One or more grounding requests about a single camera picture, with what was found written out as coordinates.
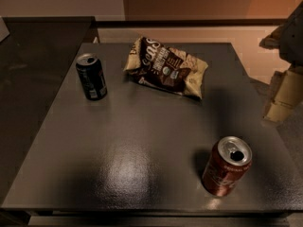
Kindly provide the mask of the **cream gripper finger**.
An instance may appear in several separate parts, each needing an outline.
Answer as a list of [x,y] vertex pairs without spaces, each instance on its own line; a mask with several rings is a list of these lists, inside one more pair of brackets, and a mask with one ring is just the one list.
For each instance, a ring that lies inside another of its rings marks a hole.
[[303,100],[303,67],[293,66],[272,76],[263,118],[283,122]]

